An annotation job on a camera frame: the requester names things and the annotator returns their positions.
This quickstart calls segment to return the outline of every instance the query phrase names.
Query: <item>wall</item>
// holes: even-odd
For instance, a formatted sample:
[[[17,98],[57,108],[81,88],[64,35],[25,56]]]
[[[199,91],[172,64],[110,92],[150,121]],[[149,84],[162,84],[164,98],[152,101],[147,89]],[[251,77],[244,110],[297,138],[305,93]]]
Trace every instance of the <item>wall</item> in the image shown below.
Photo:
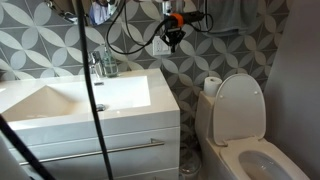
[[[319,8],[295,1],[265,89],[272,142],[311,179],[320,178]]]
[[[181,108],[181,146],[194,140],[197,95],[207,76],[225,79],[248,73],[264,87],[289,13],[290,0],[259,0],[256,21],[244,36],[210,37],[190,26],[175,54],[152,56],[151,45],[134,55],[114,54],[120,69],[161,68]],[[136,40],[146,41],[161,20],[161,5],[128,1],[129,28]],[[202,7],[202,0],[186,0],[186,11]],[[111,31],[113,47],[137,48],[122,23]],[[102,50],[108,24],[88,27],[88,50]],[[77,26],[51,13],[42,0],[0,2],[0,79],[19,80],[82,74]]]

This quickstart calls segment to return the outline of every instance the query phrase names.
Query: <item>toilet paper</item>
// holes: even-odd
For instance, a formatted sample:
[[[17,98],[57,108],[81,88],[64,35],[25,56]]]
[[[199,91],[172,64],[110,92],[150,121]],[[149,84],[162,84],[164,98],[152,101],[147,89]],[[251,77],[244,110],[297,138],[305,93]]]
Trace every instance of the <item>toilet paper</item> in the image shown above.
[[[218,89],[222,83],[220,78],[216,77],[206,77],[204,80],[204,94],[210,97],[215,97]]]

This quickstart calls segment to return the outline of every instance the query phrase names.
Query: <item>mirror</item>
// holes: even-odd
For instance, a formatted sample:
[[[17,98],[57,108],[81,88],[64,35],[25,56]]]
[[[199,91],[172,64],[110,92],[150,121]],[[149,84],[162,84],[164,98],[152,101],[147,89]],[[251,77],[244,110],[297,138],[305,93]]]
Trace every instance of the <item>mirror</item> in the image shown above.
[[[73,24],[78,23],[77,0],[45,0],[50,9]],[[97,26],[116,14],[124,0],[81,0],[85,12],[85,25]]]

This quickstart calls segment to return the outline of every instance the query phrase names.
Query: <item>white toilet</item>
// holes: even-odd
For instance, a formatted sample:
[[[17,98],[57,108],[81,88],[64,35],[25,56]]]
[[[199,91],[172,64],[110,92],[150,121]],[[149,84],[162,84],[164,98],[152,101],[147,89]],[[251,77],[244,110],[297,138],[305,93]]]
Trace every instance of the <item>white toilet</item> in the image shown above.
[[[264,98],[249,75],[230,76],[216,97],[200,92],[195,128],[202,149],[203,179],[309,179],[263,138]]]

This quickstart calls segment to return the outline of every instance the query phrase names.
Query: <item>bathroom vanity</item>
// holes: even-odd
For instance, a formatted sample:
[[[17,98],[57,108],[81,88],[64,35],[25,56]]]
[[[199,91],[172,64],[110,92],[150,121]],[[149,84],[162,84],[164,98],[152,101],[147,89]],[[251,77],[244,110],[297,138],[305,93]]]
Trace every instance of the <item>bathroom vanity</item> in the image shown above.
[[[180,112],[161,71],[91,78],[96,104],[106,107],[98,115],[115,179],[178,179]],[[56,179],[107,179],[84,76],[2,82],[0,90],[0,113]]]

